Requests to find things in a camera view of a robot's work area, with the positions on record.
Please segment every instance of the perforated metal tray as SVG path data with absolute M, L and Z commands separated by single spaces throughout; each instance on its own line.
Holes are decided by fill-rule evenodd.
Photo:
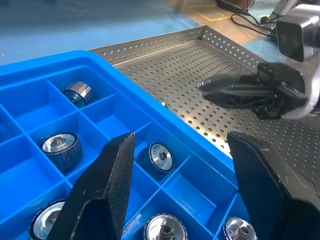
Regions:
M 202 98 L 197 83 L 219 74 L 254 72 L 262 58 L 208 26 L 92 49 L 226 155 L 228 131 L 269 141 L 319 193 L 320 117 L 260 120 Z

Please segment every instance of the metal part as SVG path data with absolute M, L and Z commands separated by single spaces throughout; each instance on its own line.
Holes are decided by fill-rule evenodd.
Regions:
M 286 15 L 299 2 L 299 0 L 280 0 L 268 17 L 267 21 L 274 22 L 274 18 Z M 268 27 L 272 28 L 274 25 L 274 23 L 270 23 L 268 24 Z
M 188 234 L 182 222 L 171 214 L 157 214 L 144 226 L 145 240 L 187 240 Z
M 159 100 L 159 103 L 161 103 L 161 105 L 164 106 L 166 109 L 169 108 L 168 105 L 164 101 Z
M 74 81 L 62 93 L 79 109 L 83 108 L 92 99 L 94 92 L 83 81 Z
M 40 148 L 61 172 L 72 169 L 83 156 L 78 136 L 70 132 L 47 137 Z
M 229 217 L 223 224 L 227 240 L 258 240 L 254 228 L 239 217 Z
M 35 215 L 29 228 L 29 236 L 32 240 L 47 239 L 64 204 L 64 200 L 54 201 Z
M 139 153 L 137 161 L 153 178 L 170 173 L 174 168 L 173 155 L 163 144 L 158 142 L 143 149 Z
M 265 62 L 262 58 L 208 26 L 91 51 L 154 98 L 164 101 L 173 113 L 226 155 L 230 156 L 229 131 L 268 141 L 319 193 L 320 116 L 259 120 L 250 110 L 218 107 L 204 100 L 197 89 L 198 82 L 214 75 L 256 72 L 258 64 Z
M 302 107 L 288 112 L 286 119 L 302 118 L 314 110 L 320 101 L 320 47 L 317 35 L 320 26 L 320 6 L 301 4 L 276 23 L 279 50 L 302 62 L 291 64 L 303 74 L 308 100 Z

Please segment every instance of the metal pulley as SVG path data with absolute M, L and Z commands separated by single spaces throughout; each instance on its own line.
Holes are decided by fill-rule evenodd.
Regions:
M 171 214 L 157 214 L 144 226 L 144 240 L 188 240 L 188 234 L 182 222 Z
M 64 204 L 64 200 L 54 201 L 35 215 L 29 228 L 29 237 L 32 240 L 47 239 Z
M 149 145 L 139 153 L 138 163 L 153 178 L 170 173 L 174 168 L 173 155 L 158 142 Z
M 229 217 L 223 224 L 227 240 L 258 240 L 254 228 L 240 217 Z
M 61 172 L 72 169 L 83 156 L 78 136 L 70 132 L 47 137 L 40 148 Z
M 92 88 L 83 81 L 74 81 L 62 93 L 79 109 L 88 104 L 94 95 Z

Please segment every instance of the robotic arm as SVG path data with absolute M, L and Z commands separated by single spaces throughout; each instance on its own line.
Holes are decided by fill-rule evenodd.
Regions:
M 260 119 L 320 114 L 320 6 L 301 4 L 276 23 L 278 46 L 295 62 L 260 63 L 251 75 L 216 76 L 198 84 L 203 98 Z

